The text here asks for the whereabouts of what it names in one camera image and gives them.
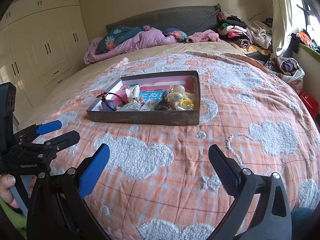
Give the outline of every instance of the orange plaid blanket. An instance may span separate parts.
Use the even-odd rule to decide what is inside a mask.
[[[197,70],[201,85],[199,126],[99,123],[86,109],[121,75]],[[118,64],[91,78],[46,122],[62,129],[38,143],[76,130],[80,142],[60,152],[52,173],[77,167],[101,143],[110,161],[86,197],[113,239],[206,239],[230,207],[208,160],[210,145],[255,174],[281,174],[291,209],[319,201],[320,135],[295,92],[256,61],[190,52]],[[248,226],[258,196],[240,228]]]

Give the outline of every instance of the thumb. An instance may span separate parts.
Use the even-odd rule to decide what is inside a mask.
[[[18,208],[19,205],[13,198],[11,191],[9,190],[10,187],[14,186],[16,179],[14,176],[10,174],[3,174],[0,176],[0,197],[3,199],[4,202],[8,203],[14,208]]]

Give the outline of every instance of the red eyeglass frame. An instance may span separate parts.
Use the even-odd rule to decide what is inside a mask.
[[[106,104],[106,106],[107,106],[108,108],[110,108],[112,111],[117,111],[117,109],[111,107],[111,106],[108,104],[108,101],[107,101],[107,99],[106,99],[106,95],[109,95],[109,94],[118,97],[118,98],[121,100],[121,102],[122,102],[123,105],[126,105],[127,103],[129,103],[128,101],[125,101],[121,96],[119,96],[119,95],[117,95],[117,94],[115,94],[115,93],[104,92],[104,93],[98,95],[97,98],[102,98],[101,101],[104,102],[104,103]]]

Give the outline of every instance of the floral pillow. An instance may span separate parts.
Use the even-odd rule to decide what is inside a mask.
[[[184,41],[186,41],[186,38],[187,38],[187,35],[183,31],[180,31],[176,28],[166,29],[163,32],[163,35],[164,36],[173,36],[178,40],[178,42],[184,42]]]
[[[123,25],[118,26],[103,37],[103,39],[98,44],[97,52],[109,52],[126,40],[133,38],[139,32],[148,31],[150,29],[150,25],[144,25],[143,27],[134,28]]]

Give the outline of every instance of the white curtain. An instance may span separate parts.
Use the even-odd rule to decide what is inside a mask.
[[[271,58],[281,56],[288,48],[291,41],[292,6],[291,0],[273,0],[273,25],[272,25]]]

